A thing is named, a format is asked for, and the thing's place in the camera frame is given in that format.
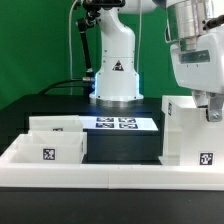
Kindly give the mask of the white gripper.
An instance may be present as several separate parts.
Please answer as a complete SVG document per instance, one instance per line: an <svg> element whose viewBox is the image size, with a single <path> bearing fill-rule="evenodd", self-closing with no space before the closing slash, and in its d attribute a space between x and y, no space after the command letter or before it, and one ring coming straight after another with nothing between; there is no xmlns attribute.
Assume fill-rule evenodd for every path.
<svg viewBox="0 0 224 224"><path fill-rule="evenodd" d="M224 105L224 26L200 36L194 51L182 52L173 44L170 53L177 84L193 90L195 105L206 109L208 122L220 122Z"/></svg>

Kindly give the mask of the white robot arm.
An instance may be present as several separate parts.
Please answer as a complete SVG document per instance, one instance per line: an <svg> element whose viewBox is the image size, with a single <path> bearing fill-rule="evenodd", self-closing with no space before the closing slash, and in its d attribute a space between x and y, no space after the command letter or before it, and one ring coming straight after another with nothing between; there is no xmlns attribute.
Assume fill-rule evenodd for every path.
<svg viewBox="0 0 224 224"><path fill-rule="evenodd" d="M134 69L135 34L118 18L160 7L166 11L165 40L170 44L175 79L192 91L207 120L222 120L224 107L224 0L81 0L86 17L79 29L98 25L102 62L93 75L90 101L106 106L143 99Z"/></svg>

